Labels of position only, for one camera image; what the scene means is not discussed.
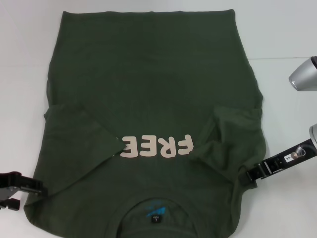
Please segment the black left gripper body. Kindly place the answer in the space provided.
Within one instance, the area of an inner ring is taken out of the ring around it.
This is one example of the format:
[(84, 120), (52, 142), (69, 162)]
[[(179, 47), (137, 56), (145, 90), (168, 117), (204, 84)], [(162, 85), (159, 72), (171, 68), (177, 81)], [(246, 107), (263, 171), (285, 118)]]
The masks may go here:
[(10, 199), (18, 191), (17, 187), (1, 187), (0, 188), (0, 200)]

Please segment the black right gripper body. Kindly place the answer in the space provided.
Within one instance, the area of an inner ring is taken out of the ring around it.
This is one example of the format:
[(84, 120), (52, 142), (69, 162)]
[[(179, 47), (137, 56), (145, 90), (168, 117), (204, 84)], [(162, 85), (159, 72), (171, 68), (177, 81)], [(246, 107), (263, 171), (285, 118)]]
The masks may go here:
[(269, 176), (271, 176), (308, 159), (311, 159), (316, 155), (317, 148), (313, 144), (312, 140), (308, 139), (263, 161), (269, 170)]

